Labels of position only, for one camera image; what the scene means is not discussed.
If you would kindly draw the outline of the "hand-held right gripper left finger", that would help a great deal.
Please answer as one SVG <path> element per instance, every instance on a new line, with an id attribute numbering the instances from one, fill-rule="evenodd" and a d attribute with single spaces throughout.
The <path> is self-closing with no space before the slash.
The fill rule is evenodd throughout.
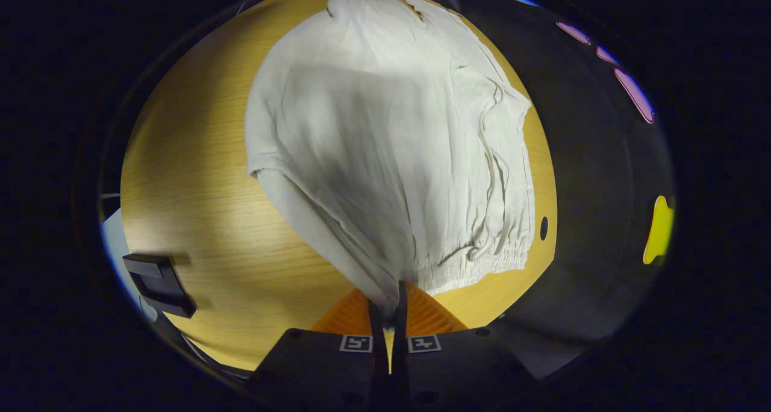
<path id="1" fill-rule="evenodd" d="M 276 412 L 370 412 L 386 359 L 378 310 L 355 289 L 311 329 L 288 329 L 247 391 Z"/>

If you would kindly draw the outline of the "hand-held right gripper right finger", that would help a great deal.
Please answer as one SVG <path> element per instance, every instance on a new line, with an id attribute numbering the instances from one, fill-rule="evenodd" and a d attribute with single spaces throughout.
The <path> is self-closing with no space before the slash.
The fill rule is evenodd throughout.
<path id="1" fill-rule="evenodd" d="M 491 327 L 468 328 L 432 296 L 399 284 L 393 377 L 408 412 L 504 412 L 536 379 Z"/>

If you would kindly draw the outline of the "white jeans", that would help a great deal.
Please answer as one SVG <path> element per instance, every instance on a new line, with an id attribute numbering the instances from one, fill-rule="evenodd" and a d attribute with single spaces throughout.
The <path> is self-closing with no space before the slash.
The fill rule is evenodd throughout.
<path id="1" fill-rule="evenodd" d="M 529 109 L 454 12 L 327 0 L 254 77 L 247 171 L 389 319 L 402 281 L 435 295 L 525 267 L 537 234 Z"/>

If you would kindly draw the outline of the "black table bracket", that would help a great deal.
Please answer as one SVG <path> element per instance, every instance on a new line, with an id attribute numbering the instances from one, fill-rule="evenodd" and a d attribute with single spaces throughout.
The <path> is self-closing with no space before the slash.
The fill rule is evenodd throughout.
<path id="1" fill-rule="evenodd" d="M 185 319 L 196 313 L 196 305 L 187 296 L 169 257 L 129 254 L 123 263 L 140 296 L 155 310 Z"/>

